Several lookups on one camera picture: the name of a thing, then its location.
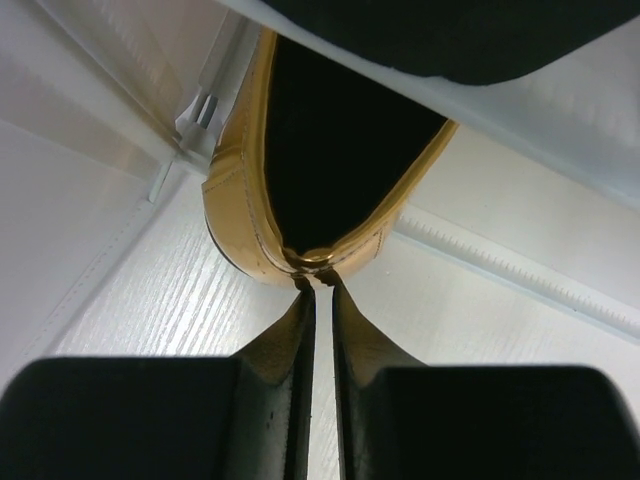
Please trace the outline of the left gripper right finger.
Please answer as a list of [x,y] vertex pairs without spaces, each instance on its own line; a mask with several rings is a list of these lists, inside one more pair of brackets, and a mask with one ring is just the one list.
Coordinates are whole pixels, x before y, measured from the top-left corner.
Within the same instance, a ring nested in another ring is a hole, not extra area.
[[344,479],[635,479],[639,432],[616,386],[579,365],[429,366],[334,283]]

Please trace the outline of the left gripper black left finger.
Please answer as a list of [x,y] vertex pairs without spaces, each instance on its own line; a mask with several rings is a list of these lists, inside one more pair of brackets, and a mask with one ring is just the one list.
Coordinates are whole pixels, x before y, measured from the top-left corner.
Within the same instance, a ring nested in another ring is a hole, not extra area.
[[315,295],[227,357],[51,357],[1,398],[5,479],[303,479]]

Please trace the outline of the gold pointed shoe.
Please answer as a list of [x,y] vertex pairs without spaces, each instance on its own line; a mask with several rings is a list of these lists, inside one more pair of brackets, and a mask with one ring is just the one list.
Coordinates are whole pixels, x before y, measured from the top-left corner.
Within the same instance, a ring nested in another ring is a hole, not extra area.
[[262,29],[202,195],[212,240],[278,286],[348,276],[381,251],[457,124]]

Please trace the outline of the purple loafer shoe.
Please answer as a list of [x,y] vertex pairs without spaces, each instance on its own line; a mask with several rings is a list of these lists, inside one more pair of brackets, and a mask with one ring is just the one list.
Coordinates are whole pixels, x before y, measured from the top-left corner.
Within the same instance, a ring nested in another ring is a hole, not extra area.
[[280,0],[269,7],[373,63],[471,86],[530,74],[639,15],[636,1]]

